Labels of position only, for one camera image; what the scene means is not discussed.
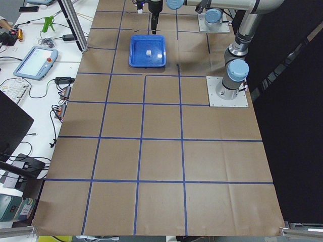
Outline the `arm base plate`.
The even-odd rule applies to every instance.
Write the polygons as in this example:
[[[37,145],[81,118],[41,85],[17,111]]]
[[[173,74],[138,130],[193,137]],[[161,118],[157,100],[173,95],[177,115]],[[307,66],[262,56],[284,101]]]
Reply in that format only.
[[[246,91],[243,83],[236,90],[224,87],[223,77],[207,76],[207,92],[210,107],[248,108]]]
[[[209,23],[205,20],[205,14],[197,15],[200,33],[229,34],[229,21],[226,16],[222,16],[220,22]]]

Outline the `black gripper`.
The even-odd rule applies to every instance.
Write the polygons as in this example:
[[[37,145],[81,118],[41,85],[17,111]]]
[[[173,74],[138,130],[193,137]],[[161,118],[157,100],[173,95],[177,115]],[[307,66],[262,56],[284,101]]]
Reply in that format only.
[[[155,35],[157,32],[159,13],[162,11],[162,0],[149,0],[148,10],[152,13],[151,15],[151,31]]]

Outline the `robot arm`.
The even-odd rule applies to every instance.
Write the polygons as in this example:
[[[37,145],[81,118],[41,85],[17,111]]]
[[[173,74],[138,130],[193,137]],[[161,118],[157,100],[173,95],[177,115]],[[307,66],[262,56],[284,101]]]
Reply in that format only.
[[[201,1],[196,6],[200,32],[226,32],[229,29],[229,21],[223,19],[224,11],[219,8],[212,8],[211,1]]]
[[[248,45],[252,41],[262,16],[277,9],[283,1],[166,1],[168,8],[179,9],[181,6],[195,6],[201,13],[206,8],[244,10],[245,14],[235,35],[235,40],[225,51],[226,72],[222,81],[216,86],[216,94],[224,100],[237,97],[240,85],[245,81],[249,65],[245,62]]]

